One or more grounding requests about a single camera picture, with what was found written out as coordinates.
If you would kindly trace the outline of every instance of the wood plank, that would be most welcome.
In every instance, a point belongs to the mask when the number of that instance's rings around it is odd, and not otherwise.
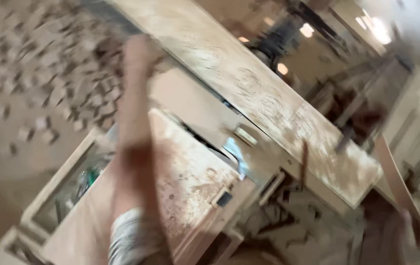
[[[157,109],[149,117],[158,150],[161,221],[175,252],[214,209],[209,203],[213,196],[237,184],[239,174]],[[46,258],[56,265],[108,262],[113,181],[106,169],[46,242]]]
[[[380,136],[375,140],[375,151],[385,173],[388,186],[395,198],[395,202],[400,208],[408,210],[414,219],[420,220],[418,208],[414,205],[413,198],[403,178],[401,178],[384,136]]]
[[[110,1],[299,161],[307,139],[308,169],[348,205],[382,176],[353,142],[337,155],[340,131],[192,1]]]

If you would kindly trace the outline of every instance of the wall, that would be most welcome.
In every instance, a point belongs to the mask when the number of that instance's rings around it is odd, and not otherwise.
[[[235,37],[247,39],[270,27],[266,21],[277,21],[284,8],[272,0],[196,0],[216,21]]]
[[[420,0],[356,0],[371,16],[386,25],[395,23],[403,47],[415,63],[420,64]]]
[[[378,54],[382,55],[385,53],[385,47],[355,20],[356,17],[364,15],[364,12],[353,0],[337,1],[331,6],[331,9],[344,21],[344,26],[350,27],[352,34],[364,40],[366,45],[371,46]]]

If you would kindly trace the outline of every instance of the sleeve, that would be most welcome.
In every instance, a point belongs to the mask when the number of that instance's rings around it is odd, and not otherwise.
[[[159,220],[146,217],[141,208],[120,215],[112,226],[109,265],[171,265],[166,236]]]

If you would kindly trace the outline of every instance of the light fixture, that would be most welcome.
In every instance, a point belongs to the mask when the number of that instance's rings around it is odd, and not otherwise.
[[[282,74],[286,75],[289,72],[289,69],[283,63],[277,64],[277,70]]]
[[[310,24],[305,23],[303,24],[303,27],[300,28],[300,32],[303,34],[303,36],[310,38],[313,36],[314,29],[310,26]]]
[[[381,44],[389,44],[391,42],[391,38],[389,36],[387,27],[383,24],[383,22],[378,18],[372,18],[373,24],[373,36],[377,39]]]
[[[241,42],[248,42],[249,41],[248,39],[246,39],[244,37],[239,37],[238,40],[241,41]]]
[[[264,17],[263,21],[269,25],[269,27],[272,27],[275,24],[275,21],[268,16]]]

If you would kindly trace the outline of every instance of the wooden panel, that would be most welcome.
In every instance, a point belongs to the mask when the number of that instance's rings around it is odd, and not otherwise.
[[[350,206],[381,177],[353,142],[336,155],[340,131],[192,1],[111,2],[297,160],[303,140],[316,140],[310,170]]]
[[[175,251],[214,209],[213,196],[236,183],[239,174],[160,111],[152,109],[149,117],[158,150],[161,221]],[[56,265],[108,262],[113,181],[106,169],[46,242],[46,258]]]
[[[214,212],[205,218],[205,222],[202,222],[202,227],[194,233],[191,240],[184,242],[180,251],[174,253],[174,264],[196,264],[234,213],[247,202],[248,197],[255,190],[256,185],[247,177],[243,181],[238,182],[231,190],[233,199],[224,208],[214,208]]]

